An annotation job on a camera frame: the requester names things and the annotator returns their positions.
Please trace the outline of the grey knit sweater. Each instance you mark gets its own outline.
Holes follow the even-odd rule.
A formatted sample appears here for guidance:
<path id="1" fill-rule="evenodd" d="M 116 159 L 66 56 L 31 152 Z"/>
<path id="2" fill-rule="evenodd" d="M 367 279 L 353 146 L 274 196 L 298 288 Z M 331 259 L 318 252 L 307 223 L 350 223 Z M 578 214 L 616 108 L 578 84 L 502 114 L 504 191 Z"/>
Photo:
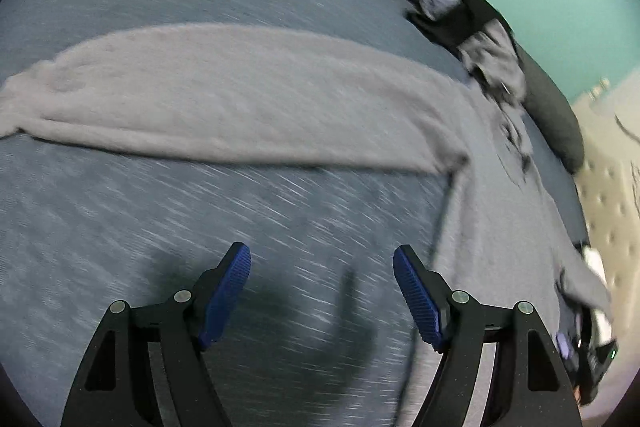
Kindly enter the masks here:
<path id="1" fill-rule="evenodd" d="M 9 77 L 1 140 L 17 135 L 116 156 L 233 168 L 442 176 L 425 264 L 483 303 L 528 300 L 549 331 L 568 306 L 611 309 L 542 184 L 522 103 L 464 68 L 423 64 L 307 31 L 183 24 L 115 31 Z M 396 421 L 437 366 L 416 339 Z"/>

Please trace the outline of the white folded garment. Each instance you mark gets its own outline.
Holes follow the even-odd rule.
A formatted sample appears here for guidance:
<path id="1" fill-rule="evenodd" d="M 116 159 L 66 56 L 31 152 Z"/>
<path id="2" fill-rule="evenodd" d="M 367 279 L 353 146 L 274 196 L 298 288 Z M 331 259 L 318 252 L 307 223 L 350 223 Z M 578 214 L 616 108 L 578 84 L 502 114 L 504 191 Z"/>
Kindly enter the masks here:
<path id="1" fill-rule="evenodd" d="M 596 284 L 597 294 L 601 298 L 603 291 L 608 288 L 602 257 L 599 251 L 590 245 L 582 247 L 582 257 L 585 260 L 587 268 L 593 275 L 593 280 L 598 281 Z M 601 298 L 598 301 L 597 308 L 594 308 L 591 312 L 593 325 L 592 343 L 596 347 L 602 347 L 614 339 L 611 317 L 610 314 L 602 308 L 602 303 L 604 303 L 604 300 Z"/>

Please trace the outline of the cream tufted headboard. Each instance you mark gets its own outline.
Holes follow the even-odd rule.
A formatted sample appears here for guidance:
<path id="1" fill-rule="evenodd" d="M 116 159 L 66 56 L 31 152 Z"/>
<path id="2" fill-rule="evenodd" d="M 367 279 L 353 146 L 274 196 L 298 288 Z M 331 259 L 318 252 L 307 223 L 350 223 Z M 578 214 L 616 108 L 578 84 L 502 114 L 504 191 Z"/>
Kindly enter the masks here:
<path id="1" fill-rule="evenodd" d="M 611 293 L 620 357 L 639 363 L 639 73 L 573 105 L 585 162 L 575 176 L 592 247 Z"/>

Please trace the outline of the blue patterned bed sheet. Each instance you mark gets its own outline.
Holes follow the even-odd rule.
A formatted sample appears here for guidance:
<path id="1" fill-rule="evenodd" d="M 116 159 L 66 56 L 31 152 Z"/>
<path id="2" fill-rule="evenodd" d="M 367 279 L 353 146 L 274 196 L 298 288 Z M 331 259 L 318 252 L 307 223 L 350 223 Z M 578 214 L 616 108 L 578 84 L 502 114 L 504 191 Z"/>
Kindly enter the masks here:
<path id="1" fill-rule="evenodd" d="M 162 23 L 321 32 L 464 72 L 408 21 L 406 0 L 3 0 L 1 72 Z M 252 275 L 216 355 L 238 426 L 390 426 L 413 321 L 393 248 L 427 255 L 442 176 L 233 168 L 39 142 L 1 144 L 1 360 L 37 418 L 58 423 L 104 306 L 156 303 L 250 245 Z"/>

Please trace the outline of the black garment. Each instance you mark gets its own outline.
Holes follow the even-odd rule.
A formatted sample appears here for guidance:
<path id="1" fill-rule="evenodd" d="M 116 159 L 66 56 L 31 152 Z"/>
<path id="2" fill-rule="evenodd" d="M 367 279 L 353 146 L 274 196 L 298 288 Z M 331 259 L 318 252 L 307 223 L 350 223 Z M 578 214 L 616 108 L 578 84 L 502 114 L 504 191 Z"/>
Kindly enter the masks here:
<path id="1" fill-rule="evenodd" d="M 515 46 L 511 26 L 486 0 L 460 0 L 450 12 L 438 20 L 430 20 L 426 15 L 413 11 L 406 13 L 406 19 L 416 26 L 424 37 L 454 55 L 459 55 L 460 44 L 483 30 L 493 20 L 498 20 L 510 38 L 512 46 Z"/>

